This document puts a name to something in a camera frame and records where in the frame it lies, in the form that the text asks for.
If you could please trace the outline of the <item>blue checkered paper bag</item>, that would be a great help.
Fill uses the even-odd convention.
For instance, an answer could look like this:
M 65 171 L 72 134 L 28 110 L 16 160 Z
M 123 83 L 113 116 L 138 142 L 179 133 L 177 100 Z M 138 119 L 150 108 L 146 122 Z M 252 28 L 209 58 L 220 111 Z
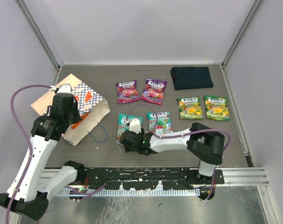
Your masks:
M 72 94 L 55 91 L 62 84 L 70 84 Z M 59 82 L 56 90 L 48 91 L 37 99 L 31 107 L 39 115 L 34 122 L 31 135 L 39 135 L 45 140 L 64 138 L 76 146 L 109 112 L 108 101 L 73 74 Z M 73 100 L 78 102 L 82 121 L 70 124 L 67 118 Z

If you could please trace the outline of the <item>teal Fox's mint packet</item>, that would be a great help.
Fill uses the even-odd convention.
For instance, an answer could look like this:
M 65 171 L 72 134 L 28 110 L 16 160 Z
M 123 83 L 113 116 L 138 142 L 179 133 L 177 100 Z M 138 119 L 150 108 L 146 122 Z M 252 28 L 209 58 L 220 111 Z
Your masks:
M 158 113 L 148 113 L 148 124 L 149 130 L 153 132 L 154 126 L 156 125 L 155 132 L 157 134 L 161 133 L 172 133 L 173 128 L 170 120 L 170 112 L 158 112 Z

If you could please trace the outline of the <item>purple snack packet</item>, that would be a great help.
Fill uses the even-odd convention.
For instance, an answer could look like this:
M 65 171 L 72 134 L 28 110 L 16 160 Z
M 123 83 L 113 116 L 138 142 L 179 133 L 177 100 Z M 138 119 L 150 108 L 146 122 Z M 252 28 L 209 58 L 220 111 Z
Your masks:
M 117 83 L 116 90 L 118 104 L 132 103 L 140 100 L 137 91 L 137 80 Z

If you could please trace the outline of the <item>green snack packet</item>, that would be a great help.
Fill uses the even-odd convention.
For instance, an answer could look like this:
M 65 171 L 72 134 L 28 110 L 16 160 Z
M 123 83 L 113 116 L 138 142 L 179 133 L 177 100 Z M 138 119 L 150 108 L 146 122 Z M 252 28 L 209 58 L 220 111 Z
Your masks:
M 179 118 L 189 120 L 204 119 L 199 97 L 177 98 Z

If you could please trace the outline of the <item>green Fox's candy packet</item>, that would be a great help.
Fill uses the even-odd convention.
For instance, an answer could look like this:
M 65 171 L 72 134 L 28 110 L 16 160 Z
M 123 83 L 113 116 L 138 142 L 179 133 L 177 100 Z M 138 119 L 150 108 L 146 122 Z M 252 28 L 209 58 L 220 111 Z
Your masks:
M 204 95 L 205 114 L 208 119 L 229 121 L 228 100 L 226 97 Z

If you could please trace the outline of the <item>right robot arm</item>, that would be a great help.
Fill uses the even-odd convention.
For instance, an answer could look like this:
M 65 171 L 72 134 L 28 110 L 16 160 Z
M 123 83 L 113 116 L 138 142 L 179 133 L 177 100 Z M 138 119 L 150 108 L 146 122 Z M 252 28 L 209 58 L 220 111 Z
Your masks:
M 175 133 L 146 133 L 141 125 L 132 125 L 124 131 L 119 143 L 126 152 L 137 152 L 148 156 L 164 151 L 185 150 L 199 158 L 197 179 L 203 184 L 213 179 L 217 165 L 222 164 L 225 135 L 200 123 Z

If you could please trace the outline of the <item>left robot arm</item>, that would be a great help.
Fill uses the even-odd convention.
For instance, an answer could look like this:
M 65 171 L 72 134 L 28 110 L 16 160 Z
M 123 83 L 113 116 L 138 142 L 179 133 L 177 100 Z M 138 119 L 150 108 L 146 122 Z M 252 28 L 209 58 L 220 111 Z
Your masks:
M 0 193 L 0 206 L 35 221 L 46 212 L 49 202 L 70 183 L 85 181 L 84 165 L 67 161 L 45 183 L 39 183 L 46 162 L 62 134 L 80 121 L 77 101 L 71 93 L 53 97 L 49 115 L 38 117 L 31 130 L 30 145 L 21 168 L 9 189 Z

